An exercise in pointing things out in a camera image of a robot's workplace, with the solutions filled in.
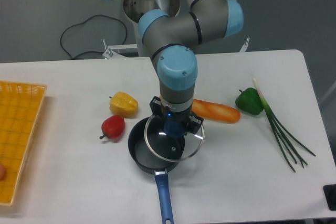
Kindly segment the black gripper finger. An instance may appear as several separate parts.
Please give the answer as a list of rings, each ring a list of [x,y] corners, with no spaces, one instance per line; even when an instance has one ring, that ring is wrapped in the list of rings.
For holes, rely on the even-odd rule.
[[[150,108],[154,116],[166,121],[168,116],[168,107],[164,106],[159,97],[153,97],[150,102]]]
[[[192,112],[184,122],[185,135],[187,133],[196,134],[203,125],[204,119]]]

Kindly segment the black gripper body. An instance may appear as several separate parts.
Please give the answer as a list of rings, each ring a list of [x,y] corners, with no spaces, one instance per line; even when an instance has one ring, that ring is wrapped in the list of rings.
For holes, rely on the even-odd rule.
[[[163,108],[164,128],[166,130],[187,129],[190,122],[191,106],[183,111],[173,111],[168,106]]]

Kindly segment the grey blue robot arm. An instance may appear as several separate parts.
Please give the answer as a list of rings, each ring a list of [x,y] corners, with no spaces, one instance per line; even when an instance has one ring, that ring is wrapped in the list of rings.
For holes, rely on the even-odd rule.
[[[170,0],[138,10],[139,45],[146,49],[160,82],[164,132],[196,133],[202,119],[192,114],[197,61],[191,48],[241,31],[243,10],[236,0],[187,0],[190,11],[171,15]]]

